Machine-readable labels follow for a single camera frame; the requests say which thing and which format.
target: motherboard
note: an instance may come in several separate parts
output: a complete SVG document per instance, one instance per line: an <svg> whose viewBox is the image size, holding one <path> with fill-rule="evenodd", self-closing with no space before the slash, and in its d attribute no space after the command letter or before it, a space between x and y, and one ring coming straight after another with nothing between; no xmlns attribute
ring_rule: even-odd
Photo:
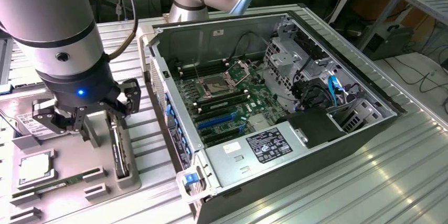
<svg viewBox="0 0 448 224"><path fill-rule="evenodd" d="M206 147L274 125L286 114L254 64L233 60L225 69L207 75L193 69L174 82Z"/></svg>

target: warning label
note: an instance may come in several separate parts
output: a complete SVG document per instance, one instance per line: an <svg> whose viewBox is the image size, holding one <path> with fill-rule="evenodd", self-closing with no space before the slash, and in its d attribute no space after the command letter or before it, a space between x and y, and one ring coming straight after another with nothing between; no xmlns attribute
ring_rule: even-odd
<svg viewBox="0 0 448 224"><path fill-rule="evenodd" d="M17 115L17 119L33 136L43 136L51 133L51 131L31 118L30 113Z"/></svg>
<svg viewBox="0 0 448 224"><path fill-rule="evenodd" d="M291 152L291 148L277 128L246 138L259 163L266 163Z"/></svg>

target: metal table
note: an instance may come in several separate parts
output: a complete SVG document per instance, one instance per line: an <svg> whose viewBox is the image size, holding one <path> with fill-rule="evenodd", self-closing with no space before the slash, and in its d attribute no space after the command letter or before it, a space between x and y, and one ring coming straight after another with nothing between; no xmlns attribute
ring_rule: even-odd
<svg viewBox="0 0 448 224"><path fill-rule="evenodd" d="M421 11L423 11L430 17L433 17L441 23L448 25L448 0L403 0L403 1L406 1L411 6L417 7ZM366 32L362 35L362 38L357 45L357 48L359 50L363 50L366 44L369 43L373 37L375 28L385 21L386 17L389 16L398 2L399 0L389 1L374 24L367 28ZM402 21L409 11L410 11L410 8L407 8L407 10L402 12L402 14L395 19L397 22Z"/></svg>
<svg viewBox="0 0 448 224"><path fill-rule="evenodd" d="M229 213L215 223L443 222L448 219L448 211L445 211L448 135L443 130L448 129L446 123L383 75L379 68L306 8L295 5L262 7L253 8L247 13L286 9L297 12L401 104L407 114L369 141L354 155L237 212ZM214 13L211 17L223 15L223 13ZM141 26L161 21L161 18L145 19L141 20ZM106 50L117 46L130 27L130 22L99 25ZM117 79L138 74L138 55L134 45L111 63L113 75L121 75L115 77ZM98 217L101 217L101 223L149 221L150 223L193 223L189 208L179 198L174 184L174 170L146 98L143 98L143 104L146 110L129 119L131 146L142 181L141 189L63 217L59 223L93 223ZM3 137L0 141L3 143L0 147L0 155L2 155L10 143ZM6 159L0 163L0 171L5 163Z"/></svg>

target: circuit board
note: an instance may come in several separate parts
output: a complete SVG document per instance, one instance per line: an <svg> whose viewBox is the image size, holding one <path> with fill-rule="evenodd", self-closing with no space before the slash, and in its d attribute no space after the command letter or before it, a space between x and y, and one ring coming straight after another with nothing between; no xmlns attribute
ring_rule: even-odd
<svg viewBox="0 0 448 224"><path fill-rule="evenodd" d="M226 72L175 81L179 96L206 147L273 125L286 114L254 69L238 60L230 65ZM227 104L221 103L225 106L209 106L206 111L197 111L194 107L195 103L225 96L235 97L237 94L242 94L239 96L243 99ZM207 122L219 119L226 121L206 125Z"/></svg>

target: computer chassis side panel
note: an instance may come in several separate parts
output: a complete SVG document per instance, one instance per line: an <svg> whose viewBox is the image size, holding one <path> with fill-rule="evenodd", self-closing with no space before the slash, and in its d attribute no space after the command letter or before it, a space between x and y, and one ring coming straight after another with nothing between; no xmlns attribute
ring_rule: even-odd
<svg viewBox="0 0 448 224"><path fill-rule="evenodd" d="M209 224L230 212L241 209L255 200L267 196L285 186L301 180L342 158L351 155L366 142L383 131L398 117L394 116L354 134L327 145L310 155L302 157L279 169L257 177L231 191L214 196L202 206L195 215L197 224Z"/></svg>

